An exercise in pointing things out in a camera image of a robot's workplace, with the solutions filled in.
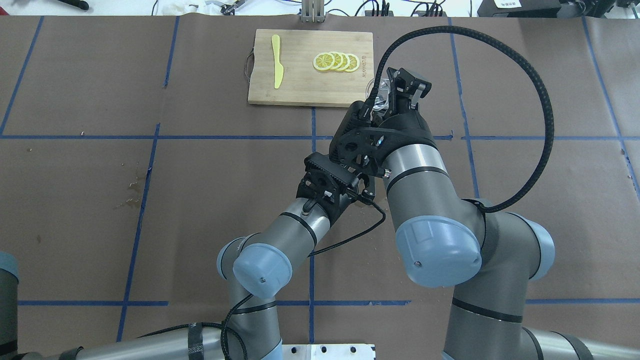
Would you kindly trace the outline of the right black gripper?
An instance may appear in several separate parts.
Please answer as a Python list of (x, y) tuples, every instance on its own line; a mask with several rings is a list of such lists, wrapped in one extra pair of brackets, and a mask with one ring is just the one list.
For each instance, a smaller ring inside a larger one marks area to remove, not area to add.
[(437, 150), (434, 135), (419, 112), (419, 100), (432, 89), (432, 83), (404, 68), (387, 68), (389, 92), (387, 116), (375, 114), (363, 120), (359, 112), (365, 102), (350, 105), (351, 151), (397, 151), (409, 145), (425, 145)]

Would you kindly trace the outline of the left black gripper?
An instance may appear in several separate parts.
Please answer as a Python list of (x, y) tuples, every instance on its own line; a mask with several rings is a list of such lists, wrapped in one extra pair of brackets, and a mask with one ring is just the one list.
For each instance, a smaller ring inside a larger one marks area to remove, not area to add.
[(333, 162), (329, 155), (311, 153), (304, 159), (305, 175), (298, 185), (297, 198), (306, 199), (304, 214), (319, 205), (330, 221), (336, 221), (356, 202), (374, 205), (375, 183), (368, 174)]

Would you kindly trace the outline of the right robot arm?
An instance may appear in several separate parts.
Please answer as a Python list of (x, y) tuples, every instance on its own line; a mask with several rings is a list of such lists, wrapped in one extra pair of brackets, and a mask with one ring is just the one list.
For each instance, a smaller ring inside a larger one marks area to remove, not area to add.
[(553, 266), (555, 246), (539, 223), (462, 199), (416, 97), (431, 88), (388, 68), (388, 107), (357, 130), (368, 165), (383, 179), (395, 243), (407, 276), (426, 288), (453, 287), (444, 360), (637, 360), (639, 350), (523, 326), (526, 292)]

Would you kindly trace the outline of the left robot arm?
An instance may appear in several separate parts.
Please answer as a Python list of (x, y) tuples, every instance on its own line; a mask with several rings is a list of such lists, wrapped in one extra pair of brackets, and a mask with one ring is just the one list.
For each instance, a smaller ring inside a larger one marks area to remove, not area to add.
[(54, 360), (281, 360), (284, 345), (277, 294), (354, 203), (379, 209), (370, 157), (336, 161), (311, 153), (295, 199), (265, 230), (242, 235), (218, 253), (215, 266), (227, 292), (220, 321), (169, 326), (128, 341), (76, 346)]

